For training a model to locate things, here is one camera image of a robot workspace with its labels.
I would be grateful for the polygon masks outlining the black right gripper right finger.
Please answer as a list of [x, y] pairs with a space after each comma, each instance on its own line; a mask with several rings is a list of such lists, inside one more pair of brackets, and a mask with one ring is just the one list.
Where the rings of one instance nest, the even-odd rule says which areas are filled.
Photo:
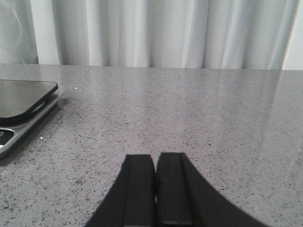
[[197, 171], [185, 153], [162, 153], [157, 164], [160, 227], [263, 227]]

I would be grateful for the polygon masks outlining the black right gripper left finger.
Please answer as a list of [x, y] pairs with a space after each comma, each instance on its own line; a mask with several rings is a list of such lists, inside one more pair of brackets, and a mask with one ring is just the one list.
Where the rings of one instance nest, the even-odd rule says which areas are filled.
[[150, 155], [126, 155], [108, 194], [88, 227], [153, 227], [155, 171]]

